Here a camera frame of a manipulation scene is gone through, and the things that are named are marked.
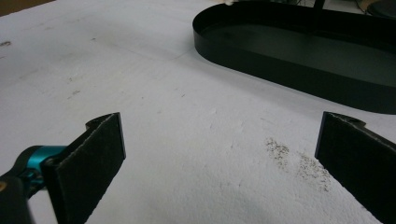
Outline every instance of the white table surface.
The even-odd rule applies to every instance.
[[[120,112],[127,158],[88,223],[378,223],[314,152],[323,111],[393,142],[396,116],[205,60],[192,20],[216,3],[57,0],[0,17],[0,172]],[[46,191],[29,202],[56,222]]]

